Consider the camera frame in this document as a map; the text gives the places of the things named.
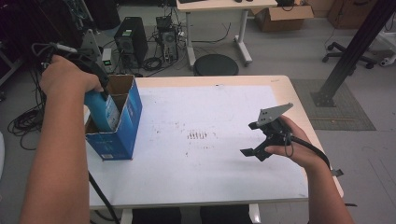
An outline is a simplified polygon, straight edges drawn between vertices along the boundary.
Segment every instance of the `cardboard box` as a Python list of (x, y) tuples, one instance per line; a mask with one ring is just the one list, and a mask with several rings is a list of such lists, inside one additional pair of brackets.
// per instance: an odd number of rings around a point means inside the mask
[(139, 127), (142, 102), (134, 76), (109, 76), (107, 85), (120, 113), (113, 133), (99, 133), (91, 118), (85, 126), (85, 138), (104, 161), (130, 160)]
[(376, 0), (335, 0), (328, 21), (337, 29), (359, 29)]
[(312, 7), (316, 18), (327, 18), (334, 0), (305, 0), (305, 2)]
[(300, 30), (304, 19), (314, 18), (309, 5), (268, 7), (255, 15), (255, 21), (263, 32)]

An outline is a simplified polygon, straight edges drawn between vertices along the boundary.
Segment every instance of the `person's right arm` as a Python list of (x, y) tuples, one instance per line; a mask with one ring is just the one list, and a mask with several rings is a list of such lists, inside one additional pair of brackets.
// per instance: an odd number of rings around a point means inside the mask
[[(291, 128), (294, 136), (309, 142), (305, 132), (291, 119), (281, 117)], [(343, 199), (338, 193), (332, 173), (326, 163), (312, 150), (293, 143), (294, 154), (290, 159), (304, 167), (308, 177), (309, 223), (354, 223), (347, 211)], [(286, 156), (284, 147), (270, 146), (265, 149), (269, 153)]]

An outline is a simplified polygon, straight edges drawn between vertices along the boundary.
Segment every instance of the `open cardboard box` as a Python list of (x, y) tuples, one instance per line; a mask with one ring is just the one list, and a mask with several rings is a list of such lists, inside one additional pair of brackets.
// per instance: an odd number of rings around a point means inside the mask
[(263, 32), (300, 30), (304, 19), (314, 18), (312, 7), (308, 4), (294, 7), (268, 7), (252, 10), (255, 21)]
[(107, 89), (120, 111), (117, 129), (112, 133), (100, 133), (89, 118), (85, 138), (104, 161), (130, 160), (142, 112), (134, 76), (109, 76)]

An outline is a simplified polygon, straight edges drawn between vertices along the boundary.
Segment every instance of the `white sheet of paper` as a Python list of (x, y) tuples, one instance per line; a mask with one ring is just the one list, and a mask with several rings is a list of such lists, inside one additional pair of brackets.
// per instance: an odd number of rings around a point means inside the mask
[[(132, 161), (102, 161), (87, 145), (89, 169), (113, 205), (253, 203), (307, 198), (301, 168), (263, 162), (240, 149), (265, 140), (248, 125), (276, 106), (268, 86), (139, 88), (143, 111)], [(103, 205), (91, 189), (91, 206)]]

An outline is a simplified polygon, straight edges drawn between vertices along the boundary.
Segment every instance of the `brown cardboard box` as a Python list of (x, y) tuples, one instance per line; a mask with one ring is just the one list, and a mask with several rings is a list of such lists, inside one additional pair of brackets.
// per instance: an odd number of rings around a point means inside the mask
[(314, 18), (309, 5), (291, 7), (268, 7), (255, 16), (263, 32), (300, 30), (304, 19)]
[(305, 0), (305, 2), (312, 7), (315, 17), (326, 18), (332, 9), (334, 0)]
[(328, 21), (337, 29), (359, 29), (376, 0), (335, 0)]

